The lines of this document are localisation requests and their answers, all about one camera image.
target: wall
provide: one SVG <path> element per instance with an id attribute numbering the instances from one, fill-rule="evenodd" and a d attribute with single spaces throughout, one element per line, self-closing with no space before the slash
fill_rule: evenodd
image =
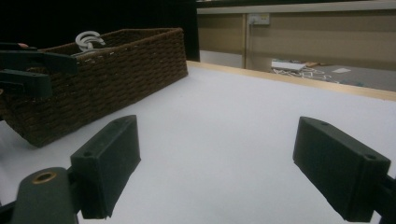
<path id="1" fill-rule="evenodd" d="M 199 14 L 200 48 L 244 56 L 268 68 L 288 59 L 396 70 L 396 10 L 271 13 L 270 25 L 246 26 L 246 14 Z"/>

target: white table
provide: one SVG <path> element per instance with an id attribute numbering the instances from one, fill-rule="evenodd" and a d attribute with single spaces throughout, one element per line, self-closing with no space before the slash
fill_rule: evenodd
<path id="1" fill-rule="evenodd" d="M 68 168 L 70 155 L 111 120 L 135 114 L 142 161 L 113 217 L 79 215 L 80 223 L 344 223 L 293 163 L 299 117 L 327 121 L 396 161 L 396 102 L 389 100 L 396 97 L 230 69 L 189 63 L 187 77 L 42 148 L 0 122 L 0 200 L 14 201 L 35 171 Z M 389 175 L 396 176 L 393 164 Z M 372 223 L 378 220 L 375 214 Z"/>

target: white paper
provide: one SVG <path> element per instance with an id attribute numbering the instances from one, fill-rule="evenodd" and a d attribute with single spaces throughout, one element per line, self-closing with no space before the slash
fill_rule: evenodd
<path id="1" fill-rule="evenodd" d="M 351 70 L 349 70 L 349 69 L 346 69 L 346 68 L 338 68 L 338 69 L 335 69 L 333 72 L 334 73 L 346 73 L 346 72 L 350 72 Z"/>
<path id="2" fill-rule="evenodd" d="M 305 67 L 304 63 L 281 63 L 272 62 L 271 66 L 276 69 L 290 70 L 290 71 L 300 71 Z"/>

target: wicker basket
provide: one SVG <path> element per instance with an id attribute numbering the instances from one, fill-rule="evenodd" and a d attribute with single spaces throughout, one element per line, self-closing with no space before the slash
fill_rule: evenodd
<path id="1" fill-rule="evenodd" d="M 3 120 L 42 147 L 188 74 L 179 28 L 123 29 L 101 38 L 111 49 L 78 56 L 77 74 L 40 71 L 50 75 L 49 99 L 0 93 Z M 43 51 L 72 55 L 80 49 L 71 43 Z"/>

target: dark background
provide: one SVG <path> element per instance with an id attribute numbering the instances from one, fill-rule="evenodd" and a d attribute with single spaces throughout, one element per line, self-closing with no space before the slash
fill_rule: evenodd
<path id="1" fill-rule="evenodd" d="M 72 43 L 85 31 L 181 27 L 188 60 L 199 61 L 195 0 L 2 0 L 0 22 L 0 42 L 39 49 Z"/>

